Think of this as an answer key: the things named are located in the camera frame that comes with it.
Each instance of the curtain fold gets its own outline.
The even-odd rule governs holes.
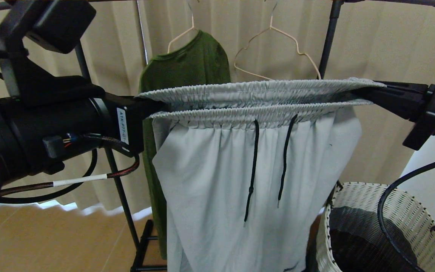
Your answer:
[[[196,27],[212,34],[226,51],[232,81],[258,80],[236,71],[234,56],[252,36],[269,26],[276,2],[190,0],[190,3]],[[276,7],[273,25],[295,36],[300,50],[318,63],[331,5],[327,0],[282,0]],[[97,15],[83,36],[83,51],[93,82],[114,94],[136,95],[146,59],[166,53],[169,41],[191,26],[191,11],[184,0],[95,2],[92,6]],[[0,11],[0,21],[6,12]],[[174,48],[183,46],[192,37],[189,34]],[[25,46],[30,59],[55,76],[80,74],[74,52],[52,53],[29,40],[25,40]],[[254,40],[240,54],[238,64],[272,79],[315,77],[308,60],[295,54],[293,42],[273,32]],[[351,76],[435,83],[435,8],[375,1],[343,5],[325,79]],[[0,80],[0,97],[3,96],[7,96],[7,91]],[[377,106],[355,110],[363,133],[341,180],[390,183],[399,177],[412,154],[412,150],[401,145],[412,124]],[[104,152],[99,151],[99,159],[95,174],[109,171]],[[78,177],[89,162],[89,155],[79,156],[66,162],[61,173],[27,177],[14,185]],[[126,167],[131,159],[118,155],[117,164]],[[132,211],[148,207],[143,167],[123,180]],[[98,202],[107,209],[120,205],[111,180],[84,184],[59,201],[76,202],[80,208]]]

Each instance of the laundry basket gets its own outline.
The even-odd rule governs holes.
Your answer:
[[[377,205],[386,188],[383,184],[337,183],[307,256],[308,272],[414,271],[378,224]],[[384,222],[410,261],[426,272],[435,272],[435,222],[414,196],[392,191],[384,207]]]

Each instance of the clothing rack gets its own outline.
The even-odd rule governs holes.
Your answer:
[[[361,1],[363,1],[363,0],[333,0],[332,8],[330,10],[330,20],[328,23],[328,29],[327,29],[325,42],[323,45],[323,52],[321,54],[320,65],[319,65],[319,73],[321,75],[321,78],[324,78],[324,76],[325,76],[325,70],[326,70],[326,67],[328,64],[328,59],[330,57],[333,38],[335,36],[335,29],[337,26],[338,17],[340,16],[340,10],[341,10],[342,5],[345,2],[361,2]],[[378,1],[402,2],[402,3],[428,5],[428,6],[435,7],[435,0],[378,0]],[[76,55],[78,58],[78,64],[80,66],[82,76],[85,77],[86,79],[90,80],[90,74],[88,71],[88,66],[86,64],[85,54],[83,53],[81,43],[78,43],[77,47],[75,48],[75,51],[76,51]],[[106,147],[105,154],[106,154],[107,160],[110,164],[110,169],[112,170],[112,172],[117,172],[118,169],[117,169],[117,165],[115,162],[115,157],[114,157],[114,154],[112,152],[112,149]],[[125,194],[120,177],[114,177],[114,182],[115,182],[115,185],[117,187],[117,191],[119,193],[119,198],[120,198],[120,201],[122,203],[122,207],[123,207],[124,214],[125,214],[125,217],[126,217],[126,220],[128,223],[128,227],[129,227],[131,235],[132,235],[132,240],[133,240],[135,248],[136,248],[135,258],[134,258],[133,265],[132,265],[130,271],[131,272],[138,272],[138,271],[163,271],[163,270],[167,270],[166,265],[143,265],[143,261],[145,258],[145,253],[147,252],[147,246],[149,244],[149,241],[159,239],[157,236],[152,236],[154,222],[151,219],[147,220],[145,227],[143,229],[143,234],[139,240],[137,230],[135,229],[135,225],[133,223],[132,214],[130,212],[130,208],[128,207],[126,194]]]

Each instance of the floor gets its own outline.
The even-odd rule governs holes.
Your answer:
[[[139,236],[147,219],[135,221]],[[123,213],[0,206],[0,272],[128,272],[134,257]],[[166,264],[157,241],[144,264]]]

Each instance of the white woven basket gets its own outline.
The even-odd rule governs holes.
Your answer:
[[[373,212],[376,215],[378,201],[386,188],[387,185],[358,182],[343,184],[343,188],[335,187],[331,205],[326,206],[316,236],[316,263],[320,272],[342,272],[332,253],[332,209],[349,207]],[[396,189],[387,198],[384,217],[402,231],[416,255],[418,266],[426,272],[435,272],[435,231],[430,231],[435,223],[426,208],[414,196]]]

